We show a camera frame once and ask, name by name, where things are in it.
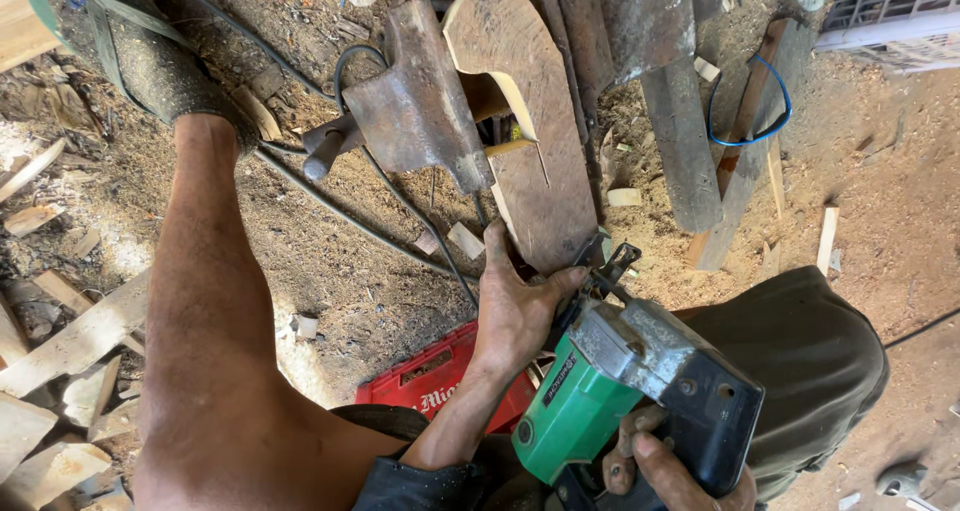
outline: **dirt floor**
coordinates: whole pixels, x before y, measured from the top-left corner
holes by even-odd
[[[386,10],[386,0],[363,8],[340,7],[340,0],[213,1],[318,84],[330,81],[337,56],[351,44],[336,34],[337,18],[370,28],[370,44],[378,45]],[[198,43],[212,75],[227,90],[248,83],[269,65],[265,53],[195,1],[162,0],[160,7]],[[746,61],[759,47],[766,24],[785,15],[816,27],[824,12],[800,12],[794,0],[742,0],[698,29],[698,54],[724,73],[715,104],[718,131],[733,124],[749,73]],[[96,299],[97,292],[108,293],[151,263],[170,193],[172,134],[119,98],[102,77],[83,71],[78,59],[52,52],[0,75],[0,115],[6,120],[0,121],[0,171],[11,168],[18,156],[37,155],[64,133],[48,103],[31,112],[24,100],[30,85],[54,85],[54,64],[80,68],[69,75],[69,84],[108,136],[101,142],[71,131],[77,142],[71,156],[86,161],[58,161],[0,206],[4,218],[33,200],[66,208],[36,233],[19,239],[0,234],[0,279],[9,287],[54,267],[91,288]],[[371,65],[351,64],[346,82],[372,74]],[[710,85],[703,82],[701,91],[706,98]],[[291,145],[300,144],[304,130],[336,116],[331,102],[307,94],[289,76],[274,98],[268,104]],[[781,245],[780,271],[812,264],[823,205],[833,202],[841,210],[834,247],[842,250],[842,271],[831,270],[830,283],[869,317],[881,339],[889,342],[956,309],[960,71],[885,74],[843,54],[818,53],[811,55],[792,98],[794,117],[779,135],[786,212],[778,219],[769,176],[763,173],[723,269],[706,272],[684,265],[690,235],[673,222],[656,145],[643,145],[650,122],[640,85],[606,92],[600,100],[600,135],[612,130],[614,143],[632,146],[615,152],[610,187],[636,187],[646,197],[640,206],[606,210],[605,226],[614,243],[629,241],[643,251],[634,265],[639,276],[625,278],[628,290],[667,309],[722,302],[759,281],[764,241]],[[870,136],[880,154],[864,162],[865,153],[855,149]],[[722,149],[713,151],[718,158]],[[286,161],[294,169],[302,162]],[[265,163],[248,159],[236,177],[246,233],[273,295],[278,362],[310,399],[325,407],[349,404],[358,384],[475,317],[454,279],[370,239]],[[437,173],[432,207],[430,170],[392,178],[432,218],[449,225],[461,221],[481,233],[471,199],[456,191],[446,172]],[[423,227],[357,151],[339,158],[318,188],[350,215],[416,250],[412,244]],[[489,193],[483,201],[487,215],[496,213]],[[70,250],[89,229],[100,231],[101,244],[87,258],[72,257]],[[459,249],[451,250],[462,270],[479,276],[483,256],[468,261]],[[298,312],[318,316],[317,340],[290,332],[287,322]],[[65,321],[60,317],[54,331]],[[947,406],[960,399],[954,324],[892,349],[890,358],[890,388],[876,411],[825,471],[803,475],[774,509],[834,509],[840,498],[857,491],[864,496],[859,508],[881,508],[871,500],[873,476],[902,456],[924,457],[931,468],[930,487],[957,478],[960,418],[947,413]],[[142,378],[141,367],[142,359],[125,359],[121,379]],[[116,445],[129,471],[137,443]]]

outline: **forearm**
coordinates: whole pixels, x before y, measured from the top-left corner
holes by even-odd
[[[512,381],[506,374],[468,366],[456,392],[400,462],[428,471],[471,462]]]

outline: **blue wire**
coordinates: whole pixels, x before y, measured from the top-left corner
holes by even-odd
[[[708,137],[710,141],[713,143],[718,143],[720,145],[725,145],[729,147],[738,147],[738,146],[744,146],[748,144],[756,144],[757,142],[762,142],[763,140],[769,137],[773,137],[776,133],[778,133],[780,129],[782,129],[784,125],[786,125],[786,122],[790,120],[790,116],[793,115],[793,104],[790,103],[790,95],[789,93],[786,92],[786,84],[784,83],[784,79],[780,77],[780,74],[777,73],[774,67],[770,66],[770,63],[763,60],[763,57],[761,57],[759,53],[754,53],[753,56],[750,57],[750,59],[748,59],[748,63],[752,61],[754,58],[756,58],[759,62],[766,65],[766,67],[770,69],[770,72],[772,72],[774,76],[776,76],[776,81],[779,82],[780,84],[780,91],[783,92],[783,104],[786,106],[786,111],[783,112],[783,114],[781,114],[776,119],[776,122],[772,126],[764,128],[757,137],[751,140],[742,140],[739,142],[727,142],[714,136],[714,95],[717,92],[717,88],[720,87],[720,81],[723,79],[723,73],[721,73],[720,75],[717,75],[717,82],[716,84],[714,84],[713,90],[710,91],[710,100],[706,106],[706,137]]]

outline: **curved wooden plank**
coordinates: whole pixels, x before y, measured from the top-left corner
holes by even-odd
[[[535,142],[487,153],[500,214],[523,260],[549,276],[597,231],[564,60],[529,0],[456,0],[443,35],[457,70],[493,77]]]

